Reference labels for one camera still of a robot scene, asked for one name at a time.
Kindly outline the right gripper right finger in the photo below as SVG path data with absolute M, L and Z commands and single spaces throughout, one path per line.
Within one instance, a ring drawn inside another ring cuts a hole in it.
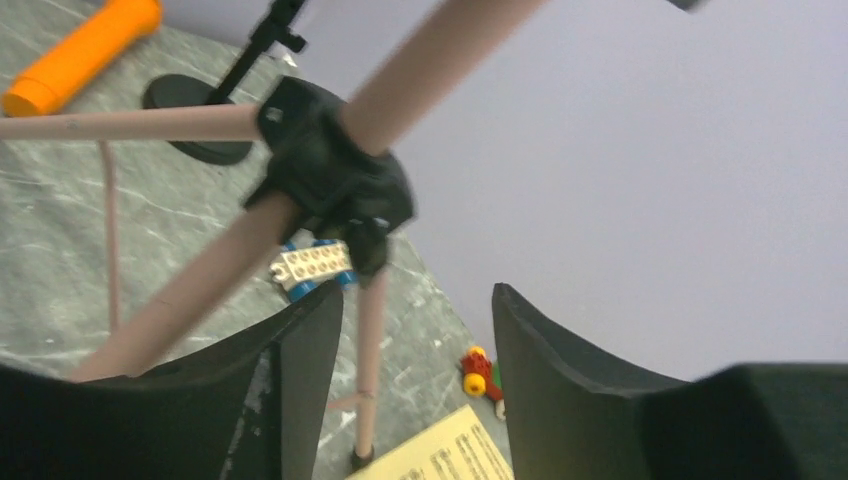
M 843 364 L 738 364 L 686 382 L 604 351 L 508 284 L 491 306 L 519 479 L 847 475 Z

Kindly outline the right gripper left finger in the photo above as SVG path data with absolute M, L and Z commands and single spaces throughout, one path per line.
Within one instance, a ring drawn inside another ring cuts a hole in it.
M 139 377 L 1 370 L 5 479 L 308 479 L 343 319 L 325 283 Z

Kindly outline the yellow sheet music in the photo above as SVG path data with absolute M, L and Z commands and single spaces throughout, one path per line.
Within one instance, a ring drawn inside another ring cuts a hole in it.
M 353 480 L 513 480 L 474 410 L 463 406 L 352 474 Z

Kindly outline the pink music stand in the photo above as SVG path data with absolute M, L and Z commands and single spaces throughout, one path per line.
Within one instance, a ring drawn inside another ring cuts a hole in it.
M 81 140 L 263 140 L 264 178 L 244 212 L 136 316 L 65 379 L 139 377 L 166 355 L 298 230 L 345 242 L 366 296 L 388 261 L 389 234 L 414 215 L 391 146 L 539 8 L 536 1 L 446 1 L 350 102 L 307 85 L 286 105 L 281 81 L 261 105 L 5 118 L 1 136 Z

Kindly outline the black microphone stand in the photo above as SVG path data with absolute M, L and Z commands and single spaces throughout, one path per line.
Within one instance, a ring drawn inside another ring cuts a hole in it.
M 301 52 L 306 40 L 291 30 L 291 24 L 306 4 L 305 0 L 275 0 L 254 28 L 249 40 L 218 85 L 183 74 L 165 74 L 152 80 L 141 98 L 144 109 L 225 105 L 229 95 L 245 78 L 260 55 L 279 43 L 294 53 Z M 232 166 L 244 160 L 252 143 L 173 141 L 173 147 L 201 162 Z

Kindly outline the orange toy microphone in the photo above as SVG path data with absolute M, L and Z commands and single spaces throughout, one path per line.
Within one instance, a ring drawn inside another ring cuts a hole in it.
M 2 95 L 3 112 L 9 117 L 58 112 L 135 41 L 152 34 L 162 19 L 157 0 L 105 2 L 12 81 Z

